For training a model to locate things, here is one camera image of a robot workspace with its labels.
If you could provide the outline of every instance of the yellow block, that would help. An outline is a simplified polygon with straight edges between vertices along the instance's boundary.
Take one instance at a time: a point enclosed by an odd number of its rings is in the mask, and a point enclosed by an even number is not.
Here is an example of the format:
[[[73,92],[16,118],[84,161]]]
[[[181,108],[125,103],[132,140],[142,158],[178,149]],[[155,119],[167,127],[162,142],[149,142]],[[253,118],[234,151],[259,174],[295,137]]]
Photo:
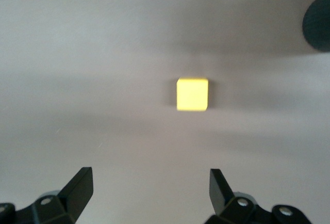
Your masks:
[[[206,111],[208,79],[180,78],[176,83],[176,108],[182,111]]]

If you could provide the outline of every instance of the silver screw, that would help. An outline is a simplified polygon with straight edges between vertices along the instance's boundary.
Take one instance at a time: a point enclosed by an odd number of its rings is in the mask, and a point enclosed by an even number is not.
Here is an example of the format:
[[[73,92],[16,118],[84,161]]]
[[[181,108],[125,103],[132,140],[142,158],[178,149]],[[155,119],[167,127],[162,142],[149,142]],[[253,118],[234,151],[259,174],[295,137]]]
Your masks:
[[[43,199],[43,200],[40,202],[40,204],[41,204],[41,205],[46,205],[46,204],[50,203],[51,200],[52,200],[52,199],[49,198],[49,197],[48,197],[48,198],[45,198],[45,199]]]
[[[286,215],[286,216],[291,216],[291,215],[293,215],[293,212],[292,212],[291,210],[289,210],[287,207],[280,207],[280,208],[279,208],[279,211],[280,211],[282,214]]]
[[[241,205],[242,207],[246,207],[246,206],[248,206],[248,204],[249,204],[249,203],[248,203],[245,199],[243,199],[243,198],[238,199],[237,202],[238,202],[238,204]]]

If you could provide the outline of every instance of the gray background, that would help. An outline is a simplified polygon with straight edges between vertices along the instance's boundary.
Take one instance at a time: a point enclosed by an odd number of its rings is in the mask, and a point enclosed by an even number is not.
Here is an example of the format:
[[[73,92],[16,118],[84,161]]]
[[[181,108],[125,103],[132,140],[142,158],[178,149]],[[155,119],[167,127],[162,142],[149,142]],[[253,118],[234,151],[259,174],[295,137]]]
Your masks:
[[[327,223],[330,57],[313,0],[0,0],[0,202],[23,208],[92,166],[78,223],[196,223],[209,169],[266,210]],[[210,79],[177,112],[175,82]]]

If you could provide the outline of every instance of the metal bolt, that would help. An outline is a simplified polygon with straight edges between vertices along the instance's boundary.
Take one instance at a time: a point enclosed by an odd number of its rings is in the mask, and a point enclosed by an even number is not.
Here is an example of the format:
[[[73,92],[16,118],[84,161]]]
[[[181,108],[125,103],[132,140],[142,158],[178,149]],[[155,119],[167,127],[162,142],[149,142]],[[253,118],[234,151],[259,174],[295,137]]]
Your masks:
[[[46,205],[46,204],[50,203],[51,200],[52,200],[52,199],[49,198],[49,197],[48,197],[48,198],[45,198],[45,199],[43,199],[43,200],[40,202],[40,204],[41,204],[41,205]]]
[[[287,207],[280,207],[280,208],[279,208],[279,211],[280,211],[282,214],[286,215],[286,216],[291,216],[291,215],[293,215],[293,212],[292,212],[291,210],[289,210]]]
[[[248,204],[249,204],[249,203],[248,203],[245,199],[243,199],[243,198],[238,199],[237,202],[238,202],[238,204],[241,205],[242,207],[246,207],[246,206],[248,206]]]
[[[0,207],[0,213],[6,210],[6,206],[1,206]]]

